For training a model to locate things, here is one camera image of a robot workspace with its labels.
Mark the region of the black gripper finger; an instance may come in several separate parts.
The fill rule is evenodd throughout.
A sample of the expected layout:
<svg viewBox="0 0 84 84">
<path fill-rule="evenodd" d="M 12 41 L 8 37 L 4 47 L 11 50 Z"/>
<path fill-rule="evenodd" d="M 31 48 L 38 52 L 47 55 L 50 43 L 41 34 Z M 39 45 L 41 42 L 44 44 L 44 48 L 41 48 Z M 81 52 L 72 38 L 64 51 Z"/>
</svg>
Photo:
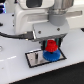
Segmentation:
<svg viewBox="0 0 84 84">
<path fill-rule="evenodd" d="M 47 45 L 47 40 L 42 41 L 42 50 L 45 50 Z"/>
<path fill-rule="evenodd" d="M 61 46 L 61 43 L 62 43 L 62 38 L 58 38 L 58 39 L 57 39 L 58 48 Z"/>
</svg>

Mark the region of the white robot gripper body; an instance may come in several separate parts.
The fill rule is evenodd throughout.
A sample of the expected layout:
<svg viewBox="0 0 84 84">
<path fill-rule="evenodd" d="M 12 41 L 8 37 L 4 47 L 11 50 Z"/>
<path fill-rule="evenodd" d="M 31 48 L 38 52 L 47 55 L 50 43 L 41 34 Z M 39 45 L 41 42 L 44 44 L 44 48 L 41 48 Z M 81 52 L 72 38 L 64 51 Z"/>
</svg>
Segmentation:
<svg viewBox="0 0 84 84">
<path fill-rule="evenodd" d="M 35 41 L 60 38 L 69 31 L 69 24 L 65 22 L 62 26 L 54 26 L 50 22 L 37 23 L 33 25 Z"/>
</svg>

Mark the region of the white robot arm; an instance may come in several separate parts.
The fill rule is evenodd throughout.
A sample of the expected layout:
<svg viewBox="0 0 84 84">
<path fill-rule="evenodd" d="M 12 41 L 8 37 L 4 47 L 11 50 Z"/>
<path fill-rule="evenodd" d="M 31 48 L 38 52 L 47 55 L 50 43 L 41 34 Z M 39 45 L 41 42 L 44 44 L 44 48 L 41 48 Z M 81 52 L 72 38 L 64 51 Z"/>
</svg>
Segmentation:
<svg viewBox="0 0 84 84">
<path fill-rule="evenodd" d="M 67 35 L 66 13 L 74 0 L 17 0 L 14 11 L 15 34 L 28 33 L 28 39 L 40 41 L 45 49 L 49 39 Z"/>
</svg>

